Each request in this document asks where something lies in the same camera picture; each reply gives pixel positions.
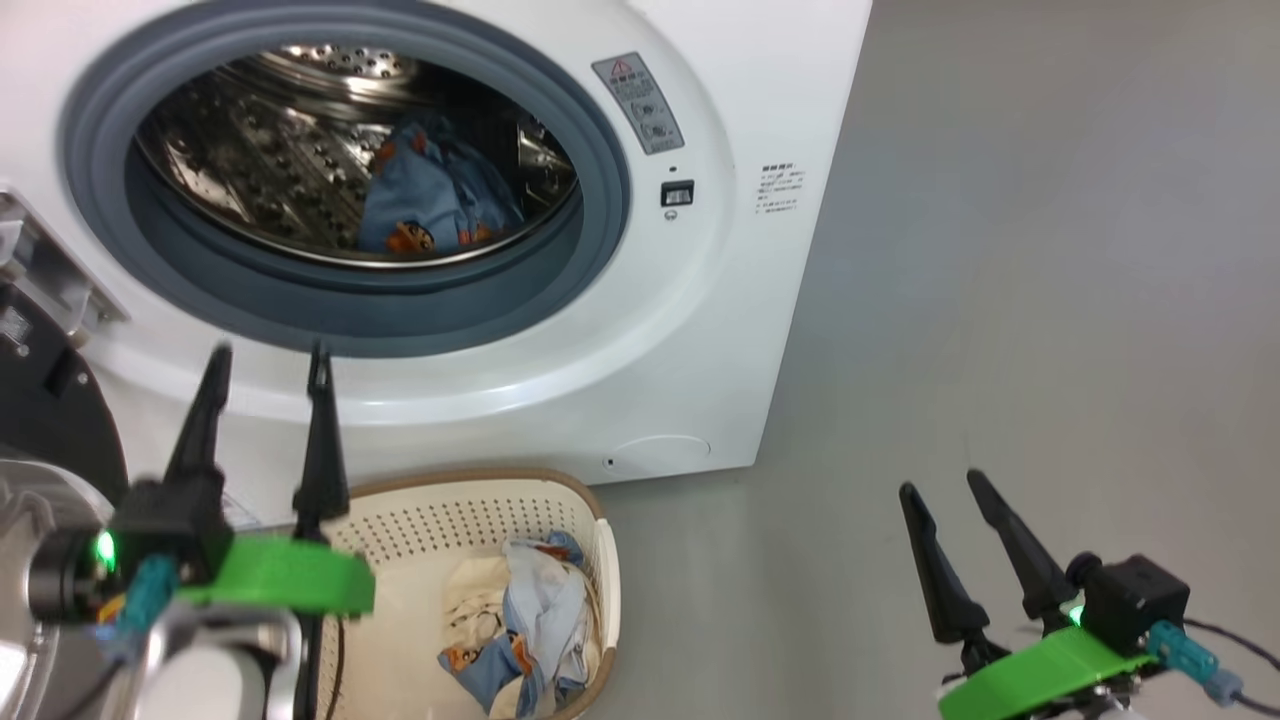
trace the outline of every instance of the black cable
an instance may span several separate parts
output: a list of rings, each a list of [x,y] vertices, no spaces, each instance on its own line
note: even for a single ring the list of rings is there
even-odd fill
[[[90,687],[88,692],[81,696],[79,700],[72,703],[72,706],[64,710],[63,712],[51,715],[49,720],[76,720],[77,717],[79,717],[86,710],[90,708],[90,706],[93,705],[93,702],[104,692],[106,692],[106,688],[111,687],[111,679],[115,678],[115,673],[123,666],[124,664],[120,661],[115,661],[108,665],[106,669],[102,670],[102,674],[99,675],[96,680],[93,680],[93,684]]]
[[[338,662],[333,669],[333,694],[329,696],[329,707],[324,711],[324,720],[333,720],[333,714],[338,710],[338,694],[342,691],[342,670],[347,657],[347,624],[338,620]]]
[[[1221,628],[1219,625],[1211,625],[1208,623],[1201,623],[1199,620],[1184,619],[1183,623],[1185,625],[1190,626],[1190,628],[1204,630],[1206,633],[1213,633],[1215,635],[1222,635],[1224,638],[1226,638],[1226,639],[1229,639],[1229,641],[1239,644],[1244,650],[1248,650],[1253,655],[1257,655],[1262,660],[1266,660],[1276,670],[1280,670],[1280,657],[1276,657],[1275,655],[1271,655],[1270,652],[1266,651],[1266,648],[1263,648],[1262,646],[1260,646],[1258,643],[1256,643],[1256,642],[1253,642],[1253,641],[1251,641],[1248,638],[1243,638],[1243,637],[1233,633],[1231,630],[1228,630],[1226,628]]]
[[[1268,652],[1265,647],[1260,646],[1258,643],[1256,643],[1256,642],[1253,642],[1253,641],[1251,641],[1251,639],[1248,639],[1245,637],[1238,635],[1238,634],[1233,633],[1231,630],[1228,630],[1226,628],[1222,628],[1222,626],[1219,626],[1219,625],[1212,625],[1210,623],[1201,623],[1199,620],[1190,620],[1190,619],[1185,619],[1184,618],[1183,619],[1183,624],[1187,625],[1187,626],[1189,626],[1189,628],[1196,628],[1196,629],[1199,629],[1199,630],[1204,630],[1206,633],[1213,633],[1215,635],[1222,635],[1224,638],[1226,638],[1226,639],[1229,639],[1229,641],[1239,644],[1240,647],[1243,647],[1244,650],[1252,652],[1253,655],[1257,655],[1262,660],[1266,660],[1276,670],[1280,670],[1280,657],[1276,657],[1275,655],[1272,655],[1271,652]],[[1263,705],[1263,703],[1261,703],[1261,702],[1258,702],[1258,701],[1256,701],[1256,700],[1245,696],[1244,693],[1235,693],[1234,696],[1231,696],[1231,698],[1235,700],[1235,702],[1240,703],[1242,707],[1247,707],[1247,708],[1257,712],[1258,715],[1262,715],[1262,716],[1266,716],[1266,717],[1280,717],[1280,707],[1272,707],[1270,705]]]
[[[1263,717],[1280,717],[1280,707],[1271,707],[1270,705],[1262,705],[1261,702],[1245,697],[1244,693],[1235,693],[1231,696],[1235,702],[1240,703],[1240,707],[1248,707],[1249,710],[1262,715]]]

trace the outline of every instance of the white plastic basket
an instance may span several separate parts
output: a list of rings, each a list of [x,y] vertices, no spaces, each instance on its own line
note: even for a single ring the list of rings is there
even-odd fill
[[[335,720],[483,720],[484,710],[436,662],[444,582],[466,557],[507,538],[564,530],[586,556],[600,598],[604,655],[590,687],[554,720],[579,717],[609,678],[622,596],[613,530],[582,483],[553,470],[477,470],[352,491],[347,518],[325,525],[333,546],[361,552],[378,578],[374,614],[347,623]],[[325,624],[317,719],[338,670],[338,624]]]

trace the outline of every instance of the washing machine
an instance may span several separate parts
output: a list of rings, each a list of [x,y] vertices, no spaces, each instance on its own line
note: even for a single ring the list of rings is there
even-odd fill
[[[353,483],[749,465],[869,8],[5,0],[0,261],[91,363],[131,477],[230,340],[242,524],[291,516],[316,342]],[[370,246],[424,113],[516,219]]]

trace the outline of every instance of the green led light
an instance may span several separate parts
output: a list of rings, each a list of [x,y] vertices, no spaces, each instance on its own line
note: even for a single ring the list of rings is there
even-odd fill
[[[115,571],[115,538],[111,537],[111,533],[106,530],[99,533],[97,542],[93,543],[93,553],[108,573]]]

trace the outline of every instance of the door hinge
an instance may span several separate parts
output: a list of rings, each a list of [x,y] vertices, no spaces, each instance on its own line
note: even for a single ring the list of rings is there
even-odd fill
[[[106,323],[128,316],[18,197],[0,191],[0,283],[13,283],[83,347]]]

